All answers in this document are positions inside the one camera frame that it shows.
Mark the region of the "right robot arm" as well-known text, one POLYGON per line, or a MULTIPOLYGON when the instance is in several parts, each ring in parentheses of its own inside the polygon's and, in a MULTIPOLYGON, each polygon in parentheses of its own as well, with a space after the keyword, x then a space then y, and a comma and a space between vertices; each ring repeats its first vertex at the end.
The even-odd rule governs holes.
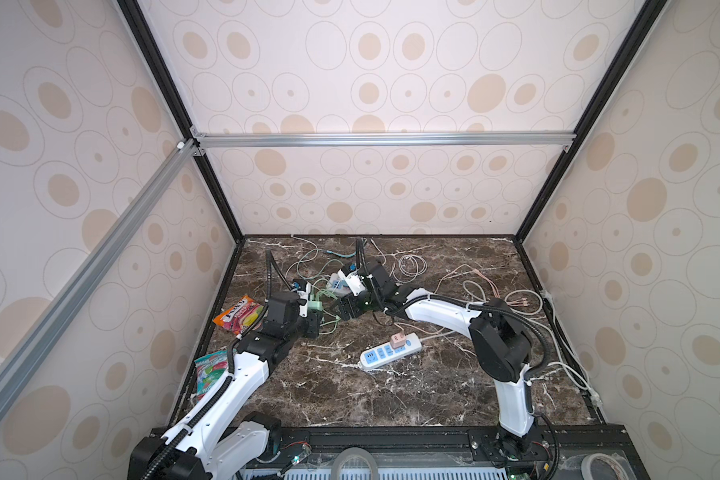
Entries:
POLYGON ((355 259, 338 272, 349 293, 335 302, 343 320, 366 312, 427 322, 471 339, 478 363, 493 379, 499 404, 499 427, 511 438, 527 436, 534 424, 531 375, 549 363, 544 335, 500 298, 462 301, 394 281, 385 266, 365 255, 355 240, 355 259))

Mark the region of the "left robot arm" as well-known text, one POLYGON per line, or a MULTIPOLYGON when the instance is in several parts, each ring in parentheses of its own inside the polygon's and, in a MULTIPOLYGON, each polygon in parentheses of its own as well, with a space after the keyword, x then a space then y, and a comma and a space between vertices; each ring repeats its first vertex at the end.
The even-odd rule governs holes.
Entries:
POLYGON ((266 277, 262 315, 226 349, 224 373, 177 423, 137 444, 129 479, 234 479, 250 461, 278 455, 278 419, 251 414, 232 433, 225 431, 294 344, 319 336, 323 314, 310 306, 311 285, 287 280, 270 250, 266 277))

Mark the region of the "pink charger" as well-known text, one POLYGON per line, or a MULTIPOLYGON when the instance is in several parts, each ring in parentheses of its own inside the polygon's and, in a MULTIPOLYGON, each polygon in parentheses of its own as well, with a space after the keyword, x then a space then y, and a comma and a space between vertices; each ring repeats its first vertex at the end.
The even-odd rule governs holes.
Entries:
POLYGON ((390 347, 393 350, 400 349, 406 346, 407 337, 403 332, 398 332, 390 337, 390 347))

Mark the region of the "white multicolour power strip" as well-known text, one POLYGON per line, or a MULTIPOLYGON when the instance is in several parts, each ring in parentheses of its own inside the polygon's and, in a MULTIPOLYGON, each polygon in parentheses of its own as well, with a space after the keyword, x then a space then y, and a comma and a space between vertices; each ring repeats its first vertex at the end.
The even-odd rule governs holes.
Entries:
POLYGON ((339 273, 333 273, 326 282, 326 290, 335 298, 342 298, 353 295, 353 291, 347 284, 346 279, 339 273))

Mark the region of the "white blue power strip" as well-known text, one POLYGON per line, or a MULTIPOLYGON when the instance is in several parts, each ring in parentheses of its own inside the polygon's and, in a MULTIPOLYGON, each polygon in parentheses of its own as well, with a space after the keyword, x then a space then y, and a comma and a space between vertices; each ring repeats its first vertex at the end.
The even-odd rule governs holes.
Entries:
POLYGON ((407 334, 406 337, 406 346, 400 349, 393 350, 389 340, 384 344, 365 350, 359 361, 361 369, 364 371, 380 369, 422 349, 421 341, 415 333, 407 334))

